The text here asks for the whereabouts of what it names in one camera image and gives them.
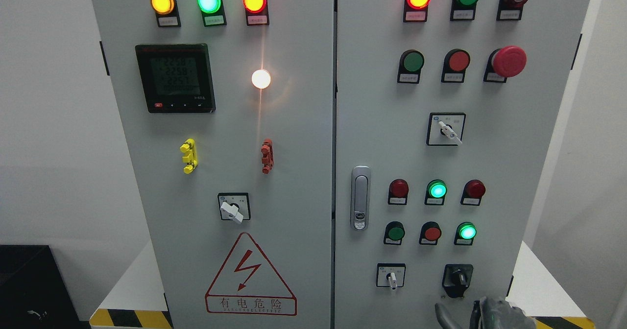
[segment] emergency stop button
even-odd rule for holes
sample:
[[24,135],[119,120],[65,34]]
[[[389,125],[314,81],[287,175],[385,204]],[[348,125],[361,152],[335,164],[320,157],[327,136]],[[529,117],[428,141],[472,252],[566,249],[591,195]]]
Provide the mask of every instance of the emergency stop button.
[[410,193],[410,186],[403,179],[392,181],[387,193],[387,203],[390,205],[406,206],[407,195]]
[[483,80],[505,83],[509,77],[520,74],[526,65],[527,54],[522,48],[514,45],[498,48],[488,59]]

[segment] gray metal panel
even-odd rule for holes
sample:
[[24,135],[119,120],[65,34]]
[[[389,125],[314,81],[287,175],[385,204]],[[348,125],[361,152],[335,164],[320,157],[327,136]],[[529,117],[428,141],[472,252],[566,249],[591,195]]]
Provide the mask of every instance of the gray metal panel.
[[[334,0],[268,0],[269,26],[245,26],[241,0],[223,0],[228,25],[209,28],[196,0],[177,0],[181,28],[158,28],[150,0],[93,2],[175,327],[328,327]],[[215,114],[147,112],[134,46],[150,43],[209,45]],[[250,76],[262,66],[272,83],[260,94]],[[199,154],[191,175],[187,138]],[[220,192],[248,192],[252,219],[220,220]],[[207,313],[204,295],[242,231],[296,295],[296,316]]]
[[[432,0],[427,23],[403,23],[403,0],[338,0],[336,328],[437,328],[442,301],[468,323],[472,301],[504,297],[589,0],[530,0],[519,22],[496,22],[498,0],[479,0],[472,22],[450,22],[451,0]],[[528,63],[505,84],[484,83],[490,53],[521,46]],[[401,54],[425,55],[421,83],[397,84]],[[440,83],[446,53],[467,50],[463,84]],[[462,146],[425,144],[431,112],[466,113]],[[367,165],[369,227],[355,231],[351,169]],[[388,206],[394,179],[410,185],[407,206]],[[444,206],[425,206],[429,181],[449,188]],[[487,193],[461,206],[468,180]],[[383,245],[388,222],[405,226],[402,246]],[[419,246],[421,226],[436,221],[437,246]],[[474,222],[473,246],[453,246],[457,225]],[[405,286],[376,287],[378,262],[406,263]],[[474,266],[464,299],[441,298],[445,265]]]

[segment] yellow connector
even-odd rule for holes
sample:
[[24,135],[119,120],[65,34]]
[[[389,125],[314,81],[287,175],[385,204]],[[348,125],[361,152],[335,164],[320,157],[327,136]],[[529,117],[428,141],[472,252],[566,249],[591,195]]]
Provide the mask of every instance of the yellow connector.
[[193,139],[186,139],[179,150],[184,154],[182,161],[186,164],[183,168],[183,172],[189,175],[198,166],[195,141]]

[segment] white indicator light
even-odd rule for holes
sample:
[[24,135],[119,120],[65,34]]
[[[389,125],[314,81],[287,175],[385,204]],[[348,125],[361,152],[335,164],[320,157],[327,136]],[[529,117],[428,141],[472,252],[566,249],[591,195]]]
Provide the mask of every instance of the white indicator light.
[[259,88],[260,90],[264,90],[270,85],[271,79],[268,71],[256,70],[253,72],[251,80],[253,81],[253,86]]

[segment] yellow black hazard stripe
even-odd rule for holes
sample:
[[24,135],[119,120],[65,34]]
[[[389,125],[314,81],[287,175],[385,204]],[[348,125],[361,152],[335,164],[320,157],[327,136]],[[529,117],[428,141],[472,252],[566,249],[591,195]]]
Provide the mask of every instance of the yellow black hazard stripe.
[[93,327],[172,329],[172,318],[168,311],[99,308],[89,323]]
[[585,317],[537,316],[536,329],[595,329],[594,323]]

